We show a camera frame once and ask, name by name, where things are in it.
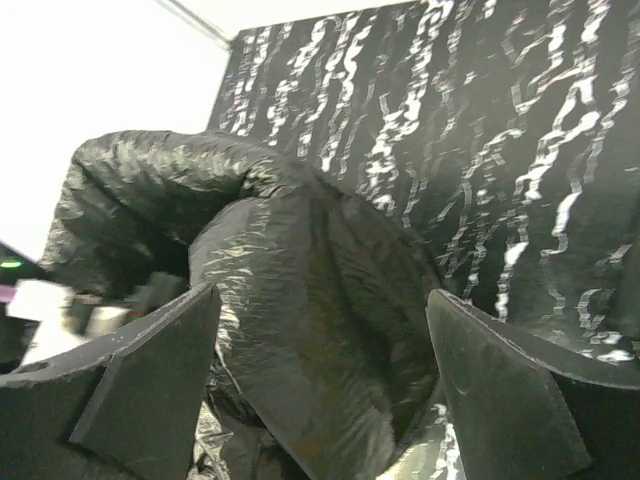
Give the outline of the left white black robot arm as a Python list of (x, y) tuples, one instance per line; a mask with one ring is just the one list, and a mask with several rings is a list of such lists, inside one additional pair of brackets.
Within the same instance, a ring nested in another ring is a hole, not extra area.
[(123, 300), (82, 294), (46, 278), (44, 270), (1, 245), (1, 372), (43, 361), (114, 332), (164, 306), (187, 282), (154, 272)]

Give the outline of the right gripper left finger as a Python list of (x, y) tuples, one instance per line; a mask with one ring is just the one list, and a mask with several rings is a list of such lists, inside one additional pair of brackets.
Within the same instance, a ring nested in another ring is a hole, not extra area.
[(185, 478), (220, 305), (202, 284), (2, 376), (2, 478)]

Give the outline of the black trash bag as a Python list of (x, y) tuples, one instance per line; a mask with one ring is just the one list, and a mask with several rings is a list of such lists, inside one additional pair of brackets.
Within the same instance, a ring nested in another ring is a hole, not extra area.
[(86, 141), (41, 263), (106, 299), (155, 271), (217, 286), (193, 479), (373, 479), (429, 426), (426, 304), (442, 281), (424, 241), (256, 141)]

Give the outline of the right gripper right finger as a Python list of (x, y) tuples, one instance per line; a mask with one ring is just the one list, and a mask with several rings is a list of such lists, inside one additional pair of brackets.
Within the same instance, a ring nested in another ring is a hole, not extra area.
[(639, 477), (639, 372), (562, 348), (444, 291), (431, 340), (469, 479)]

